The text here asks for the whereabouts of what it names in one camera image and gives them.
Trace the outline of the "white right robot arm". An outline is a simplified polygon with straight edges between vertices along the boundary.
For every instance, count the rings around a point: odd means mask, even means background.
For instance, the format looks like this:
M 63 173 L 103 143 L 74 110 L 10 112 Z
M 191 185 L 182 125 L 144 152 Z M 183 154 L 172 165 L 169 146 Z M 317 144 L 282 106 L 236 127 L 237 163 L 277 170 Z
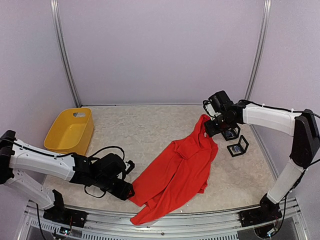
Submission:
M 319 114 L 310 109 L 285 109 L 249 100 L 237 103 L 228 99 L 202 102 L 210 119 L 205 123 L 209 136 L 248 125 L 258 136 L 276 173 L 277 179 L 260 201 L 256 218 L 266 222 L 313 165 L 320 150 Z

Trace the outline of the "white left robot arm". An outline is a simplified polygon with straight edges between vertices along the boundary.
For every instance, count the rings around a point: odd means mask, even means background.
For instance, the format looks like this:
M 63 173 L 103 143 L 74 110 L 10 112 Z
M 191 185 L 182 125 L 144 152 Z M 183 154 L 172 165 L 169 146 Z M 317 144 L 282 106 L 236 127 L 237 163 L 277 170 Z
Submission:
M 71 184 L 99 188 L 103 194 L 126 201 L 134 196 L 133 185 L 126 176 L 135 164 L 114 153 L 99 158 L 94 153 L 87 157 L 71 153 L 55 153 L 28 145 L 16 138 L 15 131 L 7 130 L 0 138 L 0 183 L 23 193 L 48 216 L 63 223 L 70 218 L 70 209 L 57 190 L 45 188 L 24 170 L 54 176 Z

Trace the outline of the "red t-shirt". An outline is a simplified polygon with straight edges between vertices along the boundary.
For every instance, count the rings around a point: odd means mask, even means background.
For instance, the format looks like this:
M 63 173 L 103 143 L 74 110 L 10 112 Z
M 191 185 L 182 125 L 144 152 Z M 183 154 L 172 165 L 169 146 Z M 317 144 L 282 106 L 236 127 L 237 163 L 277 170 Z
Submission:
M 218 145 L 206 135 L 210 117 L 199 117 L 190 135 L 172 141 L 132 183 L 130 201 L 142 210 L 131 218 L 133 225 L 155 221 L 182 207 L 208 185 Z

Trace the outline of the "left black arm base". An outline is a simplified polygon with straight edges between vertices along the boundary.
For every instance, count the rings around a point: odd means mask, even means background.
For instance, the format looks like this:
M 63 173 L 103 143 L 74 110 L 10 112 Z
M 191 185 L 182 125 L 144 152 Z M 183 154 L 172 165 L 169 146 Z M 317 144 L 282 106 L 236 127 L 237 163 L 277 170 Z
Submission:
M 70 227 L 83 228 L 88 213 L 65 207 L 62 194 L 55 189 L 52 193 L 54 196 L 53 206 L 44 210 L 43 218 L 52 222 L 69 225 Z

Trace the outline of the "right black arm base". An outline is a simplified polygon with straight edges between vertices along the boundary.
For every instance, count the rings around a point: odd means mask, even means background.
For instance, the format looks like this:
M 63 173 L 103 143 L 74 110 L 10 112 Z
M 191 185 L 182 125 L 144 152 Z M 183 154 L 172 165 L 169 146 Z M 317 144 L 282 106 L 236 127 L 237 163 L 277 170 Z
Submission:
M 258 207 L 242 210 L 238 215 L 242 227 L 267 223 L 283 217 L 279 203 L 273 203 L 267 194 L 262 197 Z

